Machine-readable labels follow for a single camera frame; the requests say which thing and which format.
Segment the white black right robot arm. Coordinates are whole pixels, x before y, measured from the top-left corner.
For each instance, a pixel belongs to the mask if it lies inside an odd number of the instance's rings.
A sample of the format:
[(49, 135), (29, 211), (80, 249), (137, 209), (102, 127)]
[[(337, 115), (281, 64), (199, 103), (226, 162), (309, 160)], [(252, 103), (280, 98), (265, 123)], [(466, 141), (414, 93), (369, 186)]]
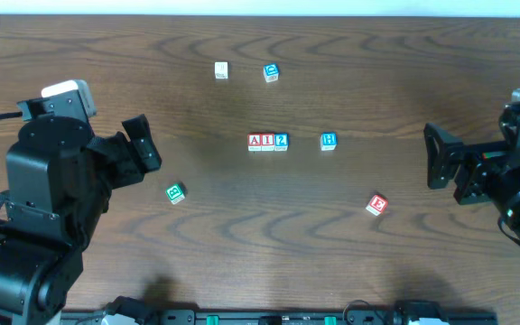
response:
[(520, 279), (520, 100), (499, 125), (487, 144), (429, 124), (413, 143), (221, 157), (132, 228), (214, 303), (503, 299)]

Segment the red letter I block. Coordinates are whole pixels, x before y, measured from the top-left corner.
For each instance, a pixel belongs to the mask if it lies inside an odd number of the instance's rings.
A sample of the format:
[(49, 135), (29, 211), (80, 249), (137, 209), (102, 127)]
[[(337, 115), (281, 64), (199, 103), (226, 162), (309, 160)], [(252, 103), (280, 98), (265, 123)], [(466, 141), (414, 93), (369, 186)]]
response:
[(261, 134), (261, 150), (270, 152), (274, 148), (274, 134)]

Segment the blue number 2 block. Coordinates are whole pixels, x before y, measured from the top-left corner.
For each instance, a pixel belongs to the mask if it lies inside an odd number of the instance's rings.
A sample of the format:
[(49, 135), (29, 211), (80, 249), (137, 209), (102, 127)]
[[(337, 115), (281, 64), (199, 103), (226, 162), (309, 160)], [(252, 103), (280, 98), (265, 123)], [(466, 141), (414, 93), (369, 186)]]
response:
[(276, 151), (287, 151), (289, 147), (288, 134), (275, 134), (274, 135), (274, 149)]

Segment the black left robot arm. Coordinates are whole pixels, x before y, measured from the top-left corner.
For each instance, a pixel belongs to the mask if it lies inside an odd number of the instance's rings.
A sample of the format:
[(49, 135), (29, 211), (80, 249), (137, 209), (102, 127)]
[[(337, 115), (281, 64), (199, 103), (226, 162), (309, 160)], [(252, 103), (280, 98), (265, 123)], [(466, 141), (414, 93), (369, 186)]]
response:
[(0, 192), (0, 323), (44, 324), (65, 305), (113, 190), (161, 167), (145, 116), (94, 134), (72, 90), (19, 103), (24, 126)]

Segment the red letter A block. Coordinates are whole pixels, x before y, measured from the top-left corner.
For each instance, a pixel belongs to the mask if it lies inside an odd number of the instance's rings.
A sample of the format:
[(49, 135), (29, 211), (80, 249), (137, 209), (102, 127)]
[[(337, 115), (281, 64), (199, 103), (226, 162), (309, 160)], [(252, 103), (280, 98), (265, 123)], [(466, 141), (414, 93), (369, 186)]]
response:
[(247, 149), (249, 152), (262, 150), (261, 134), (249, 134), (247, 136)]

